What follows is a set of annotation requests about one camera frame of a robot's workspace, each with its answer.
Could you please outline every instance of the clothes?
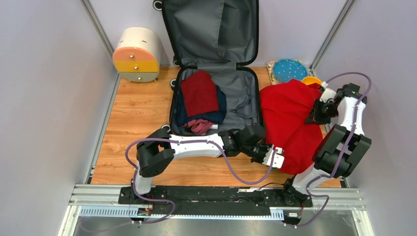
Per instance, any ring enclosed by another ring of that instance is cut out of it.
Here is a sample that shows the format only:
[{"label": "clothes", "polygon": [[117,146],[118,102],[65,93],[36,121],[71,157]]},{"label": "clothes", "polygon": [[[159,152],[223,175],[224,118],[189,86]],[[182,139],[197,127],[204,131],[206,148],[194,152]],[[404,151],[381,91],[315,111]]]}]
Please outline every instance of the clothes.
[{"label": "clothes", "polygon": [[319,85],[305,85],[297,80],[268,86],[260,91],[261,109],[266,128],[266,143],[284,149],[280,171],[292,175],[305,171],[312,163],[322,141],[320,127],[304,124],[320,98]]},{"label": "clothes", "polygon": [[219,111],[216,85],[207,72],[198,71],[190,75],[181,82],[181,91],[189,117]]},{"label": "clothes", "polygon": [[214,125],[214,123],[205,119],[194,119],[185,124],[184,127],[191,128],[191,131],[195,134],[205,135],[212,125]]},{"label": "clothes", "polygon": [[222,124],[224,117],[226,116],[226,95],[220,90],[220,87],[216,85],[216,97],[218,106],[220,108],[217,112],[208,112],[204,114],[199,114],[193,117],[189,117],[187,115],[188,110],[186,110],[184,105],[184,97],[182,93],[180,93],[178,97],[178,105],[177,105],[177,125],[183,126],[184,124],[188,123],[194,119],[205,119],[215,124]]}]

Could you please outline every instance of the suitcase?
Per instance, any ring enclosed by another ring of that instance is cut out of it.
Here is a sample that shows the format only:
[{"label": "suitcase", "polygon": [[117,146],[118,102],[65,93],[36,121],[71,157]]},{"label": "suitcase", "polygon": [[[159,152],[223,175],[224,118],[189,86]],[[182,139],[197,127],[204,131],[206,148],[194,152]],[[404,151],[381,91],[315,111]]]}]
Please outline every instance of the suitcase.
[{"label": "suitcase", "polygon": [[172,133],[194,136],[178,126],[181,82],[203,70],[226,94],[227,112],[217,130],[244,129],[263,124],[258,77],[246,67],[258,53],[258,0],[163,0],[162,15],[178,73],[170,109]]}]

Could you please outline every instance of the suitcase lid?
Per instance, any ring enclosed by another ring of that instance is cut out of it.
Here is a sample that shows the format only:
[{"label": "suitcase lid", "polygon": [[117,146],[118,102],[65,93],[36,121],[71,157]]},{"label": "suitcase lid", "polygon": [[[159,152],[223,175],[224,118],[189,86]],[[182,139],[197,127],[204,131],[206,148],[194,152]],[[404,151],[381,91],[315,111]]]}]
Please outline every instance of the suitcase lid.
[{"label": "suitcase lid", "polygon": [[181,67],[245,66],[258,54],[258,0],[163,0],[162,14]]}]

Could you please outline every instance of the round drawer unit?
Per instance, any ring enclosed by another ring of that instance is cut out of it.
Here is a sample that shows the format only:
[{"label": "round drawer unit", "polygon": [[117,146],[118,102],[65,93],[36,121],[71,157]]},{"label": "round drawer unit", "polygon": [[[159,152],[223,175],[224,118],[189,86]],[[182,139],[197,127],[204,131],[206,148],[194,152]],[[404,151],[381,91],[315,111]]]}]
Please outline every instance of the round drawer unit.
[{"label": "round drawer unit", "polygon": [[149,82],[159,74],[162,49],[155,32],[142,27],[128,28],[123,31],[113,53],[113,63],[122,77],[135,82]]}]

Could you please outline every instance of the pink clothing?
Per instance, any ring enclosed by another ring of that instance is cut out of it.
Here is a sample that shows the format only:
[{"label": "pink clothing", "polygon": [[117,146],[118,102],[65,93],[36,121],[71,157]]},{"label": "pink clothing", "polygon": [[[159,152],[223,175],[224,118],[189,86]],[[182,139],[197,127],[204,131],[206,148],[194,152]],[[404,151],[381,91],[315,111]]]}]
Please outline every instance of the pink clothing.
[{"label": "pink clothing", "polygon": [[205,135],[212,125],[214,125],[214,123],[208,120],[194,119],[185,124],[184,127],[190,127],[191,131],[195,134]]}]

